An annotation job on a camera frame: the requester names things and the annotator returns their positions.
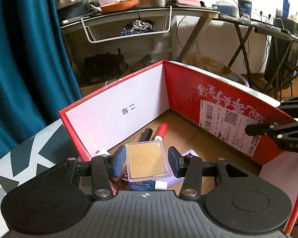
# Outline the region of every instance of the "white wire basket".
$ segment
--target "white wire basket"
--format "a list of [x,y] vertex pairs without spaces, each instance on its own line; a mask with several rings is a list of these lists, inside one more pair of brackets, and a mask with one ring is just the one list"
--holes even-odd
[[141,18],[142,20],[150,19],[151,21],[154,22],[153,32],[141,33],[141,34],[135,34],[135,35],[129,35],[129,36],[121,36],[120,33],[124,29],[127,23],[130,23],[132,20],[138,20],[139,18],[114,21],[114,22],[98,24],[90,27],[85,25],[84,19],[82,18],[81,23],[83,25],[83,29],[85,31],[87,40],[90,43],[95,44],[95,43],[101,43],[101,42],[123,39],[128,37],[167,33],[171,29],[171,18],[172,18],[171,6],[170,6],[170,13],[167,16],[142,17]]

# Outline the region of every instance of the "desk shelf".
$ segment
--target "desk shelf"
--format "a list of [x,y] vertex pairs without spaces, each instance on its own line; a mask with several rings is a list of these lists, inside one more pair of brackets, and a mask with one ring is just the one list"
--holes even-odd
[[[86,34],[87,40],[92,43],[101,43],[106,41],[124,39],[129,37],[137,37],[137,36],[148,36],[153,34],[164,34],[170,31],[171,29],[171,19],[172,19],[172,7],[169,8],[168,15],[163,13],[159,13],[159,11],[153,10],[156,13],[141,13],[137,12],[136,15],[134,13],[121,15],[114,15],[111,17],[112,21],[108,21],[109,18],[100,18],[98,21],[87,21],[85,23],[84,18],[81,19],[81,24],[83,26],[84,32]],[[129,36],[120,36],[121,31],[124,26],[129,23],[131,20],[138,20],[139,17],[142,20],[150,19],[154,22],[153,32],[135,34]]]

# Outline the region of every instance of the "cardboard box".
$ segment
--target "cardboard box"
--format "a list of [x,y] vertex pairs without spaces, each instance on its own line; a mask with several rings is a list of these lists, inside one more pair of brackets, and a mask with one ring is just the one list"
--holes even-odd
[[197,68],[212,72],[216,75],[230,79],[242,85],[245,85],[246,79],[242,79],[241,75],[237,75],[232,72],[226,65],[220,63],[212,58],[203,56],[201,54],[188,54],[183,58],[183,63],[195,66]]
[[[231,159],[285,191],[293,205],[285,229],[290,233],[298,214],[298,154],[278,150],[269,137],[244,132],[258,121],[294,122],[278,105],[239,83],[162,61],[89,94],[60,115],[83,160],[97,150],[114,151],[118,144],[137,142],[145,127],[157,130],[166,122],[166,150],[193,149],[205,161]],[[202,181],[203,192],[212,189],[212,179]]]
[[94,91],[96,90],[99,90],[101,89],[102,87],[105,87],[106,85],[109,85],[113,82],[115,82],[116,80],[122,78],[122,77],[125,77],[127,75],[130,74],[130,68],[124,72],[119,78],[115,78],[115,79],[112,79],[112,80],[109,80],[109,81],[106,81],[106,82],[103,82],[103,83],[99,83],[99,84],[95,84],[95,85],[91,85],[91,86],[86,86],[86,87],[81,87],[81,91],[82,91],[82,94],[83,96],[87,96],[91,93],[93,93]]

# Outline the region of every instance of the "red marker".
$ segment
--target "red marker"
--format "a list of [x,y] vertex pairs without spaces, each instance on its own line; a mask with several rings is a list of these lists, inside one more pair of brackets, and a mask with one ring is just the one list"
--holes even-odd
[[160,128],[156,132],[156,136],[154,137],[154,140],[163,140],[164,135],[167,131],[168,125],[166,123],[161,124]]

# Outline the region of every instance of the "black bag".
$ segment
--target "black bag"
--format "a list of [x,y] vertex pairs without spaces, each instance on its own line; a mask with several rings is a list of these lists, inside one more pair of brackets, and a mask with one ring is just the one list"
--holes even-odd
[[128,68],[124,56],[118,49],[117,55],[106,53],[86,57],[84,59],[83,77],[85,83],[90,86],[117,78]]

